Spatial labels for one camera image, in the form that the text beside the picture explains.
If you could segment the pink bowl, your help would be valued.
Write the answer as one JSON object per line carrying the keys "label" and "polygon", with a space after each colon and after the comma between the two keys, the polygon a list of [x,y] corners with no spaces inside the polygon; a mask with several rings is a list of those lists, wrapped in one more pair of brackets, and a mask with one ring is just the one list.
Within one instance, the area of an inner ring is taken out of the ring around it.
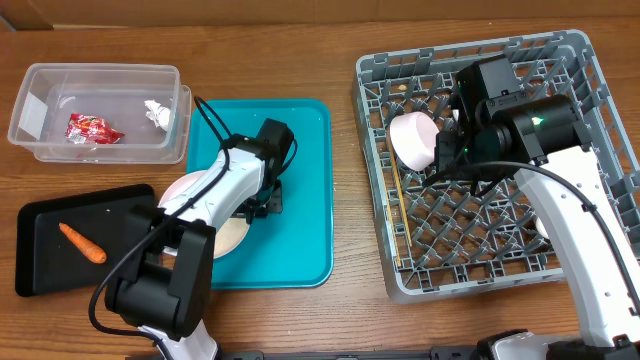
{"label": "pink bowl", "polygon": [[414,171],[421,171],[434,162],[438,133],[434,120],[423,112],[396,116],[389,126],[397,157]]}

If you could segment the white plate with peanuts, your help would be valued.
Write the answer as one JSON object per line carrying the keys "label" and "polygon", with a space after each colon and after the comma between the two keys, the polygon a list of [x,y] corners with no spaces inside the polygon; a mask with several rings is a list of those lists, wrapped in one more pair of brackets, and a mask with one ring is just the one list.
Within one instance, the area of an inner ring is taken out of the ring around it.
{"label": "white plate with peanuts", "polygon": [[[204,173],[205,170],[200,170],[180,177],[163,193],[159,204],[163,205],[165,202],[184,192]],[[250,225],[247,224],[243,218],[230,217],[220,229],[216,230],[214,258],[218,259],[233,251],[245,238],[249,227]]]}

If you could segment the wooden chopstick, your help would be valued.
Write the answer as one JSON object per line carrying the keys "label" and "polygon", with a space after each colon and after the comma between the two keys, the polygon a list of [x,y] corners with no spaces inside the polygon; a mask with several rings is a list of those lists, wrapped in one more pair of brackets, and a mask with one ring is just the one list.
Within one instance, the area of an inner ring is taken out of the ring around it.
{"label": "wooden chopstick", "polygon": [[397,269],[397,268],[401,267],[402,261],[401,261],[401,258],[399,256],[398,242],[397,242],[396,231],[395,231],[395,222],[393,220],[393,214],[392,214],[392,210],[391,210],[391,205],[390,205],[388,199],[386,201],[385,209],[386,209],[386,220],[388,222],[388,225],[387,225],[388,233],[389,233],[389,236],[390,236],[390,239],[391,239],[390,241],[392,243],[392,245],[391,245],[392,255],[393,255],[393,258],[394,258],[395,267]]}
{"label": "wooden chopstick", "polygon": [[409,227],[409,223],[408,223],[408,219],[407,219],[407,214],[406,214],[406,206],[404,203],[404,194],[402,191],[402,186],[400,183],[400,177],[399,177],[399,171],[398,171],[398,166],[397,166],[397,162],[396,162],[396,157],[395,157],[395,152],[393,150],[393,147],[391,145],[389,145],[389,154],[390,154],[390,161],[391,161],[391,168],[392,168],[392,177],[394,180],[394,185],[395,185],[395,189],[398,193],[398,199],[399,199],[399,207],[400,207],[400,214],[401,214],[401,218],[404,224],[404,232],[405,232],[405,237],[407,239],[407,243],[408,243],[408,247],[411,249],[413,247],[412,245],[412,240],[411,240],[411,232],[410,232],[410,227]]}

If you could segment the small white cup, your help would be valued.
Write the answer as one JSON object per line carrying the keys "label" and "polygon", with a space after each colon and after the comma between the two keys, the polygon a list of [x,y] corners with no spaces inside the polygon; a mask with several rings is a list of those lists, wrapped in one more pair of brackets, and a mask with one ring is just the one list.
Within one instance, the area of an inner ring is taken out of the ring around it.
{"label": "small white cup", "polygon": [[536,231],[538,232],[539,235],[541,235],[543,238],[548,239],[549,235],[548,232],[546,231],[546,228],[544,226],[544,224],[542,223],[542,220],[540,217],[537,217],[535,219],[535,228]]}

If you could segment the white napkin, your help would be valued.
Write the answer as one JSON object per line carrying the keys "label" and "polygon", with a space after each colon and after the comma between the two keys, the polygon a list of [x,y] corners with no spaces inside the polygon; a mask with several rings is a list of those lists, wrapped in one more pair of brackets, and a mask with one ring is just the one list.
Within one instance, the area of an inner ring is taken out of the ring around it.
{"label": "white napkin", "polygon": [[147,108],[146,117],[156,128],[167,132],[169,129],[171,110],[155,100],[145,100],[144,105]]}

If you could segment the orange carrot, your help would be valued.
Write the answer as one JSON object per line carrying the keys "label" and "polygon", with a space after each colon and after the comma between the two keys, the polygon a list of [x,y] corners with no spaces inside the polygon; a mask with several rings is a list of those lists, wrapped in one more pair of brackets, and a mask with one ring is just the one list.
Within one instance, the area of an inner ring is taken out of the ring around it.
{"label": "orange carrot", "polygon": [[103,264],[107,260],[106,252],[65,223],[59,224],[64,236],[92,263]]}

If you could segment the red snack wrapper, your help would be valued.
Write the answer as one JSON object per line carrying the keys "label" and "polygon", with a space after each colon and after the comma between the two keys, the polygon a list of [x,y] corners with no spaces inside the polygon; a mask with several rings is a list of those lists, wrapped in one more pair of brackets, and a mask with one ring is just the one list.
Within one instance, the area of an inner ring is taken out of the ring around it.
{"label": "red snack wrapper", "polygon": [[72,113],[65,137],[74,144],[115,144],[125,134],[112,128],[103,118]]}

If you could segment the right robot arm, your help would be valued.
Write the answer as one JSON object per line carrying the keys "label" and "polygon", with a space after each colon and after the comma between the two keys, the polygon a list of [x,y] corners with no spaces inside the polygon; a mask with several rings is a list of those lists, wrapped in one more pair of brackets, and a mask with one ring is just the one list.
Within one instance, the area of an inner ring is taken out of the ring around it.
{"label": "right robot arm", "polygon": [[609,203],[592,138],[565,95],[531,99],[498,55],[457,72],[461,131],[436,137],[440,180],[515,180],[558,258],[579,318],[577,337],[511,330],[478,342],[480,359],[636,359],[639,264]]}

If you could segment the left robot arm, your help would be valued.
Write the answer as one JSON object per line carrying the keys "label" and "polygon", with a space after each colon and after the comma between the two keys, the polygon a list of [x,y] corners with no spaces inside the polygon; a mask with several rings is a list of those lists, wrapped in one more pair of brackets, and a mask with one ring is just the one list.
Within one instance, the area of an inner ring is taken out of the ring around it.
{"label": "left robot arm", "polygon": [[249,225],[281,212],[279,177],[295,146],[285,123],[267,119],[254,137],[223,140],[214,164],[180,194],[132,208],[123,236],[131,249],[96,291],[129,324],[126,335],[152,340],[164,359],[216,358],[202,321],[216,233],[227,220]]}

